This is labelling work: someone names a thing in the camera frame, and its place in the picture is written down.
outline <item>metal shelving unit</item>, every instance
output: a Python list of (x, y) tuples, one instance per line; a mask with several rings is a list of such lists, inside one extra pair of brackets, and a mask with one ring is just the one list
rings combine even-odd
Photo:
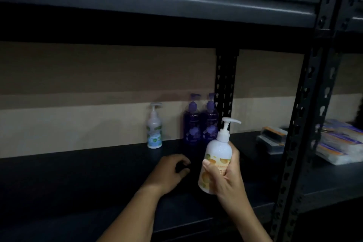
[[(359, 39), (360, 33), (363, 35), (363, 13), (358, 3), (359, 0), (0, 0), (2, 12), (7, 19), (1, 39), (216, 48), (215, 102), (220, 116), (231, 115), (239, 49), (304, 54), (282, 159), (271, 161), (256, 154), (256, 132), (231, 135), (231, 141), (242, 153), (241, 162), (246, 170), (242, 174), (257, 216), (263, 223), (272, 221), (270, 235), (275, 241), (290, 242), (300, 213), (363, 196), (363, 183), (358, 176), (351, 176), (351, 171), (363, 172), (361, 164), (334, 167), (313, 162), (341, 54), (360, 51), (361, 48), (354, 47), (352, 43), (347, 44), (352, 42), (352, 38)], [(243, 29), (248, 38), (241, 40), (238, 29)], [(235, 36), (227, 39), (210, 36), (227, 33)], [(36, 186), (48, 184), (52, 188), (52, 176), (60, 182), (70, 180), (69, 165), (73, 165), (77, 158), (84, 157), (89, 163), (80, 169), (74, 164), (74, 170), (92, 169), (95, 173), (94, 180), (98, 184), (96, 188), (106, 188), (109, 196), (118, 195), (121, 191), (115, 191), (112, 186), (118, 181), (115, 176), (124, 172), (120, 172), (122, 167), (119, 167), (119, 163), (122, 161), (118, 160), (116, 153), (133, 153), (129, 154), (129, 158), (142, 163), (138, 168), (143, 168), (143, 172), (137, 174), (138, 179), (133, 183), (125, 183), (136, 188), (161, 155), (171, 154), (170, 149), (176, 153), (185, 153), (196, 161), (196, 165), (200, 165), (202, 157), (193, 157), (193, 150), (183, 148), (179, 140), (166, 141), (162, 151), (150, 157), (152, 162), (149, 163), (141, 162), (144, 159), (135, 154), (150, 154), (142, 144), (100, 149), (99, 152), (79, 150), (73, 153), (2, 159), (0, 168), (3, 174), (0, 175), (12, 176), (4, 182), (6, 187), (11, 188), (6, 195), (7, 202), (10, 203), (6, 210), (10, 220), (6, 224), (11, 219), (16, 220), (16, 212), (25, 212), (25, 217), (34, 213), (44, 217), (63, 214), (65, 211), (59, 207), (67, 201), (73, 201), (74, 195), (79, 197), (76, 200), (82, 199), (79, 203), (84, 210), (73, 204), (69, 212), (77, 212), (80, 217), (92, 220), (93, 223), (97, 221), (95, 218), (107, 218), (108, 224), (122, 207), (109, 209), (95, 206), (91, 204), (92, 198), (84, 201), (82, 196), (85, 192), (90, 192), (90, 187), (82, 178), (72, 181), (69, 186), (65, 185), (64, 195), (50, 202), (46, 200), (45, 203), (51, 209), (34, 210), (41, 206), (37, 202), (39, 199), (44, 202), (49, 197), (47, 193), (38, 195), (32, 191), (31, 199), (38, 205), (30, 207), (28, 199), (20, 199), (21, 204), (17, 202), (16, 205), (12, 201), (18, 200), (14, 196), (24, 193), (17, 189), (23, 186), (25, 190), (27, 188), (22, 183), (26, 180), (24, 176), (37, 179)], [(106, 159), (105, 152), (112, 159)], [(52, 164), (55, 158), (61, 163)], [(53, 172), (53, 175), (34, 171), (29, 166), (32, 159), (35, 159), (34, 163), (45, 165), (42, 170)], [(195, 168), (194, 172), (198, 173), (199, 169), (200, 167)], [(248, 181), (248, 176), (252, 175), (256, 178)], [(108, 178), (109, 186), (103, 185), (101, 177)], [(214, 226), (230, 226), (222, 211), (210, 213), (206, 208), (215, 199), (208, 199), (206, 204), (203, 202), (205, 195), (201, 201), (199, 191), (191, 189), (190, 184), (196, 184), (193, 178), (197, 176), (191, 174), (179, 190), (162, 199), (155, 219), (154, 240), (170, 240), (207, 232), (214, 229)], [(325, 180), (323, 184), (316, 182), (320, 178)], [(77, 182), (83, 184), (80, 189), (76, 188)], [(107, 199), (107, 203), (116, 201), (115, 197), (110, 199)], [(128, 197), (125, 196), (122, 204), (127, 201)], [(87, 205), (101, 211), (98, 210), (97, 214), (87, 213)], [(181, 217), (170, 219), (170, 210), (181, 214)], [(17, 231), (29, 236), (29, 225), (22, 225)], [(88, 235), (92, 239), (97, 238), (100, 235), (98, 232)]]

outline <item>pump bottle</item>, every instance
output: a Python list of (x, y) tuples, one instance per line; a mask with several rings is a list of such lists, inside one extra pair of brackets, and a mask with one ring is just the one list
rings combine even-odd
[[(228, 117), (223, 117), (222, 121), (224, 121), (224, 127), (218, 132), (217, 139), (211, 141), (206, 146), (206, 154), (204, 156), (204, 159), (207, 159), (209, 162), (215, 164), (216, 167), (219, 169), (220, 174), (225, 175), (226, 169), (232, 158), (232, 148), (228, 144), (229, 141), (228, 125), (230, 122), (235, 122), (239, 124), (241, 122)], [(202, 167), (199, 175), (198, 185), (204, 192), (209, 194), (215, 194), (210, 184), (211, 184), (210, 175)]]
[(148, 148), (159, 148), (163, 144), (161, 140), (161, 120), (155, 111), (155, 106), (161, 106), (160, 102), (150, 103), (152, 112), (150, 118), (147, 121), (147, 147)]

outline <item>orange fruit graphic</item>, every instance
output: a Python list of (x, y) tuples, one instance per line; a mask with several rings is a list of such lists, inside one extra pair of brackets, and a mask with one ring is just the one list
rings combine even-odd
[(209, 177), (208, 172), (205, 171), (205, 172), (202, 173), (202, 180), (205, 183), (209, 183), (210, 177)]

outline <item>shelf upright post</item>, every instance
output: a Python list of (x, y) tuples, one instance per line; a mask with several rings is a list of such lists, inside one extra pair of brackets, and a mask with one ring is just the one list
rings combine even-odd
[(270, 231), (274, 241), (292, 240), (305, 180), (320, 140), (341, 60), (334, 41), (334, 28), (343, 16), (339, 13), (340, 4), (341, 0), (320, 0), (317, 7), (314, 34), (304, 56), (282, 156), (283, 169)]
[(239, 53), (238, 48), (216, 49), (217, 65), (214, 102), (219, 113), (218, 129), (222, 127), (222, 117), (230, 117), (232, 114), (234, 79)]

